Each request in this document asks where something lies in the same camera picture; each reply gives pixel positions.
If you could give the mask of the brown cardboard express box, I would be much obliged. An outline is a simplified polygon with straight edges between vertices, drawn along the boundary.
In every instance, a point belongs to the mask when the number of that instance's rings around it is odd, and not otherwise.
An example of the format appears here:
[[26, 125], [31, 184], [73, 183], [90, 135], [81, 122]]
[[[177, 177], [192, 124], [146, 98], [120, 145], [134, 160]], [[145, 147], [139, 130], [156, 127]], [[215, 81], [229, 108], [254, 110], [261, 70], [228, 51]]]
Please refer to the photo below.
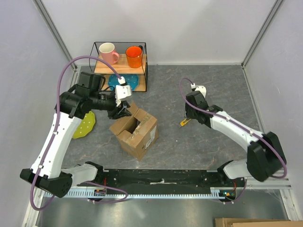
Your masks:
[[132, 115], [116, 120], [109, 129], [116, 136], [122, 150], [140, 161], [159, 136], [158, 120], [139, 108], [135, 102], [127, 110]]

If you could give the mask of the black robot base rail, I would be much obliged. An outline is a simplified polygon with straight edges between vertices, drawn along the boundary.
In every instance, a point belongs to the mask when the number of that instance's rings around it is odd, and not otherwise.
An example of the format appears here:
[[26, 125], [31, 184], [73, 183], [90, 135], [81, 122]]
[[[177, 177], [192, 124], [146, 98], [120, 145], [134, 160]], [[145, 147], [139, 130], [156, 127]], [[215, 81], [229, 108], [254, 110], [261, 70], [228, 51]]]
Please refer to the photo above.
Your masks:
[[93, 183], [126, 191], [129, 195], [209, 194], [211, 188], [237, 188], [244, 179], [221, 179], [216, 170], [108, 169], [98, 171]]

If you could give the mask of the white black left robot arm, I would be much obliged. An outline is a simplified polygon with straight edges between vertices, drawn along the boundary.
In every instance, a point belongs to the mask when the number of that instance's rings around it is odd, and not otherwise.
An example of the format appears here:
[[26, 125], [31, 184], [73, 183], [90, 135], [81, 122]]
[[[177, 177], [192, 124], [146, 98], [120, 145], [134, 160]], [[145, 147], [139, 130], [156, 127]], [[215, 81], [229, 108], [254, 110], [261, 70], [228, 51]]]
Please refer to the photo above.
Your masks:
[[103, 168], [93, 162], [62, 168], [69, 143], [89, 111], [107, 111], [112, 120], [131, 115], [127, 99], [132, 91], [125, 79], [119, 78], [110, 94], [102, 94], [103, 79], [100, 74], [81, 72], [78, 83], [59, 96], [45, 144], [32, 166], [22, 169], [21, 179], [59, 198], [78, 184], [89, 181], [93, 186], [99, 186], [103, 183]]

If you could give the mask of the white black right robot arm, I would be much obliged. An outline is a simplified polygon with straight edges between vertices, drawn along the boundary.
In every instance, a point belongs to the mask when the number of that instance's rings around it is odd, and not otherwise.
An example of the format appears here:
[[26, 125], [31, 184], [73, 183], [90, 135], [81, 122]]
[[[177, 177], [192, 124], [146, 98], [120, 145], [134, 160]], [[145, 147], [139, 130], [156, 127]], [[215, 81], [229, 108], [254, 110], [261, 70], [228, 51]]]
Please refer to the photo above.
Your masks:
[[228, 186], [240, 177], [253, 177], [263, 182], [270, 177], [277, 178], [276, 172], [280, 169], [284, 171], [282, 177], [286, 177], [287, 161], [275, 133], [262, 133], [251, 129], [230, 117], [220, 107], [209, 106], [204, 94], [199, 90], [188, 93], [185, 102], [188, 118], [221, 132], [247, 152], [245, 159], [231, 160], [218, 168], [217, 181], [220, 185]]

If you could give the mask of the yellow utility knife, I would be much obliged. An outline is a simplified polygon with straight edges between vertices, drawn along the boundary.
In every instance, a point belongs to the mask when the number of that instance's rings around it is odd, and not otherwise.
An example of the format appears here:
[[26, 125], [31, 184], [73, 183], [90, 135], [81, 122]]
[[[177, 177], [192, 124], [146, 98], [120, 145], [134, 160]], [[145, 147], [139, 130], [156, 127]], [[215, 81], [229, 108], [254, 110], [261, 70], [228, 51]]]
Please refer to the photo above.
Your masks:
[[179, 127], [184, 127], [186, 124], [188, 124], [191, 121], [190, 118], [186, 118], [183, 121], [180, 122]]

